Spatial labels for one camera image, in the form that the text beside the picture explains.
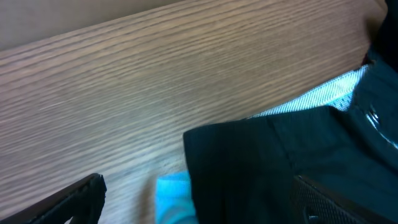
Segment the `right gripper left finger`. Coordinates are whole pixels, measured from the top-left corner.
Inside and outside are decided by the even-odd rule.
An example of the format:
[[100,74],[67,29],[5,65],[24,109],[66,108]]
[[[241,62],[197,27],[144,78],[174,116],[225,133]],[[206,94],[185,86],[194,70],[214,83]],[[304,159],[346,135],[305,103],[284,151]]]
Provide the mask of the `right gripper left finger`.
[[1,220],[1,224],[97,224],[106,191],[103,176],[93,173]]

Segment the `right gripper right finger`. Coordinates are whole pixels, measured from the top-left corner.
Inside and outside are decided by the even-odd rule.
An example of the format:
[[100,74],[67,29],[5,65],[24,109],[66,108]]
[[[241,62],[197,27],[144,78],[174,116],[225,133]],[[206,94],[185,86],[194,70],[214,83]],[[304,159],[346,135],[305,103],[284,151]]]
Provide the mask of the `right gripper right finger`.
[[294,176],[289,199],[296,223],[395,224],[306,176]]

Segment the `black shorts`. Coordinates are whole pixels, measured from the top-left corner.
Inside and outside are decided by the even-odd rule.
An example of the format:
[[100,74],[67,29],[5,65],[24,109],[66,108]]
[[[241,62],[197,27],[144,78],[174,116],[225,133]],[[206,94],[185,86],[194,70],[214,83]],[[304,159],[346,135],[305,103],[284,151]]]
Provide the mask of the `black shorts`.
[[374,60],[351,106],[322,106],[183,135],[200,223],[292,223],[289,190],[304,175],[397,220],[397,54]]

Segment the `light blue t-shirt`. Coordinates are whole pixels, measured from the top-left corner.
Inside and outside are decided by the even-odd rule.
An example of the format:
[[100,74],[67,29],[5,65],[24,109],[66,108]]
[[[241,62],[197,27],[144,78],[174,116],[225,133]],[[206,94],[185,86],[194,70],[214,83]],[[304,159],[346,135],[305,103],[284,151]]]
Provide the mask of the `light blue t-shirt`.
[[[307,110],[318,106],[332,106],[340,111],[349,108],[356,85],[366,73],[367,65],[346,72],[301,96],[265,110],[255,117]],[[164,175],[157,179],[155,188],[156,223],[197,223],[187,171]]]

